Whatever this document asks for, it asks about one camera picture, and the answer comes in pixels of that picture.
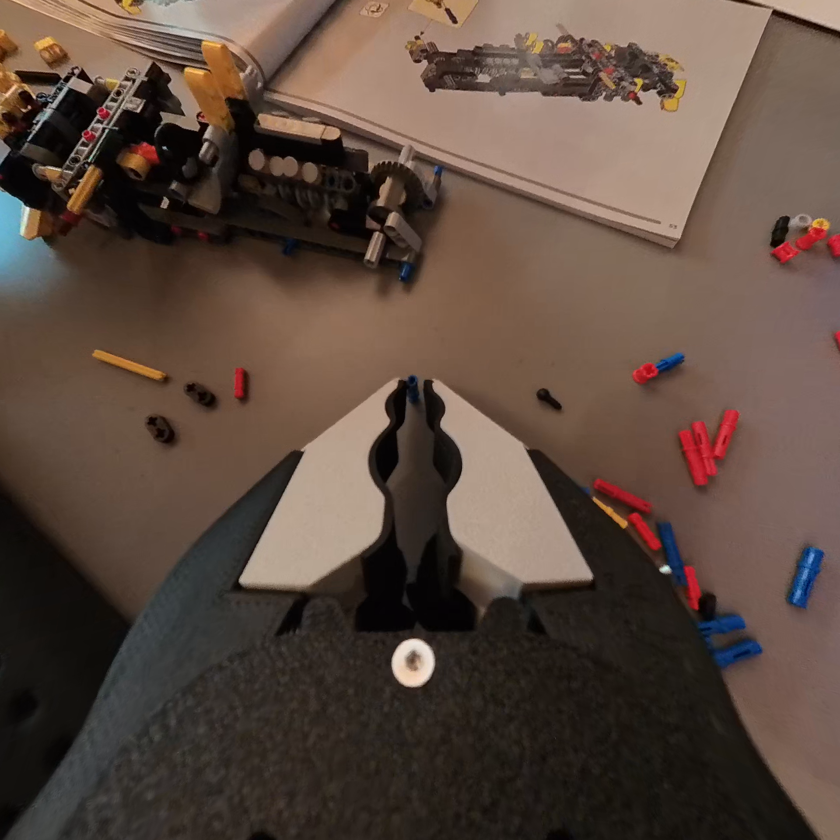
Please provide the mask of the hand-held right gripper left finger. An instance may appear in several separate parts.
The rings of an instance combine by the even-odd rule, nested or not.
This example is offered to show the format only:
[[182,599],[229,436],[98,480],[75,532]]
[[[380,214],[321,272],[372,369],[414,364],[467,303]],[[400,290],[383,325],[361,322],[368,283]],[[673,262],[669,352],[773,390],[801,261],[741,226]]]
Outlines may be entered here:
[[238,585],[330,596],[361,631],[414,627],[388,480],[398,466],[406,382],[388,381],[297,455]]

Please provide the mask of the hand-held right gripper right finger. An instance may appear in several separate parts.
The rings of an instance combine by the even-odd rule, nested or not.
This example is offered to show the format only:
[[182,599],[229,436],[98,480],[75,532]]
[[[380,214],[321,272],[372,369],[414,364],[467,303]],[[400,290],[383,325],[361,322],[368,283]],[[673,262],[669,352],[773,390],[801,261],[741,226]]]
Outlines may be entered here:
[[423,401],[444,508],[416,569],[420,626],[469,631],[499,598],[592,584],[526,445],[441,381]]

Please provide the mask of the pile of red blue lego pins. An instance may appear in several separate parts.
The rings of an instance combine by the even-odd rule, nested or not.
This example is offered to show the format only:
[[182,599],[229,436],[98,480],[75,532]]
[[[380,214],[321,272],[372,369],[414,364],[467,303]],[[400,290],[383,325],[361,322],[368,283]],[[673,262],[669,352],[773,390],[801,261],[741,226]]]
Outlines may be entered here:
[[751,385],[708,431],[701,420],[665,434],[617,429],[642,497],[619,501],[642,541],[711,637],[734,637],[722,661],[763,650],[800,669],[838,665],[838,367],[788,370]]

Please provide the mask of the lego car model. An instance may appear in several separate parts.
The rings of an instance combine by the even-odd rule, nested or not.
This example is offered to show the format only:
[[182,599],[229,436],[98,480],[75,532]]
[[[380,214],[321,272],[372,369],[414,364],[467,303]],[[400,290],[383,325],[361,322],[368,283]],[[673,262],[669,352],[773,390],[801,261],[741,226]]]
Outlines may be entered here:
[[[259,108],[223,43],[183,77],[199,107],[185,125],[172,77],[152,61],[121,77],[72,66],[30,128],[2,140],[2,191],[22,205],[26,240],[67,235],[83,220],[125,238],[223,244],[246,235],[398,267],[413,279],[423,248],[412,218],[435,208],[445,171],[407,144],[370,163],[340,128]],[[102,179],[84,213],[67,201],[89,165]]]

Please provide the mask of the black lego beam yellow axle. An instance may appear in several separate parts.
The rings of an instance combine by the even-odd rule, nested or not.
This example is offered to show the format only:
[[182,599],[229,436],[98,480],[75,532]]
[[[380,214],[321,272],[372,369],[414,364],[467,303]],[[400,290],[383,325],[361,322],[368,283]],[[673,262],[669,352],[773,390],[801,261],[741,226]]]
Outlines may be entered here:
[[75,191],[70,195],[66,203],[66,211],[74,217],[82,215],[101,181],[102,169],[93,164],[89,165],[80,178]]

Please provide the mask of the pile of yellow lego parts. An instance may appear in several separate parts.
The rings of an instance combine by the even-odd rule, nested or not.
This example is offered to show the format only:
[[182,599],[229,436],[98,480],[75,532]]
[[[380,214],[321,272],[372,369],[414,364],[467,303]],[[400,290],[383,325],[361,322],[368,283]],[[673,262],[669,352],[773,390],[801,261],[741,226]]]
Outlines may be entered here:
[[[69,56],[64,47],[51,37],[44,37],[34,42],[35,52],[47,65],[45,71],[62,68]],[[1,32],[1,139],[7,140],[27,131],[36,115],[46,106],[49,95],[56,88],[29,86],[21,82],[14,69],[6,66],[5,61],[18,53],[18,46],[3,30]]]

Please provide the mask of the lego instruction booklet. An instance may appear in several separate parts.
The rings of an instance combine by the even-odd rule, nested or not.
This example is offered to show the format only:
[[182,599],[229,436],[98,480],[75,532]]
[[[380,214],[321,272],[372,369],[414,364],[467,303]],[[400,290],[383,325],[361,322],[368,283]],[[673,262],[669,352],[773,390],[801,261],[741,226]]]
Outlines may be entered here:
[[718,1],[20,2],[267,100],[674,246],[770,19]]

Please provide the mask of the cluster of mixed lego bushes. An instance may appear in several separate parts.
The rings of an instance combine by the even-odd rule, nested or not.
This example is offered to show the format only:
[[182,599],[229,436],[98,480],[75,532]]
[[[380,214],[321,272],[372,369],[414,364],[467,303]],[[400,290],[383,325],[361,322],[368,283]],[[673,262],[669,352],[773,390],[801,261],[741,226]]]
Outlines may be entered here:
[[806,213],[781,215],[773,223],[770,233],[770,256],[782,265],[797,256],[816,250],[833,261],[839,261],[838,227],[826,217],[812,217]]

